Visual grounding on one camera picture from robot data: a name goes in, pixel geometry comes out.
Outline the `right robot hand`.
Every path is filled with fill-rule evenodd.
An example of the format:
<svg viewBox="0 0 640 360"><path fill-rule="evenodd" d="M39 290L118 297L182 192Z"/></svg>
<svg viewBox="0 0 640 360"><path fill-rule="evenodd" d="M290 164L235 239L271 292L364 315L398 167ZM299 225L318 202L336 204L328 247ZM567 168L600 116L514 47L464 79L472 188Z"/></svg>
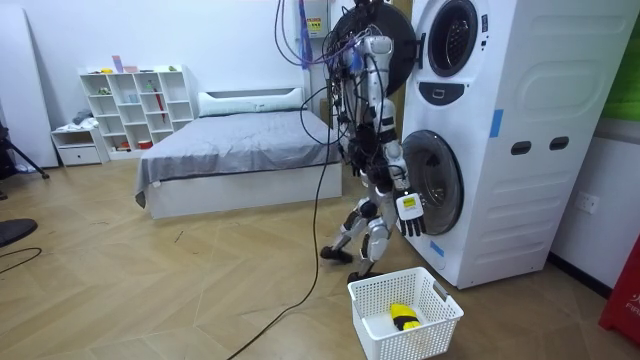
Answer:
<svg viewBox="0 0 640 360"><path fill-rule="evenodd" d="M422 198L418 193L404 194L395 199L399 229L403 236L426 233Z"/></svg>

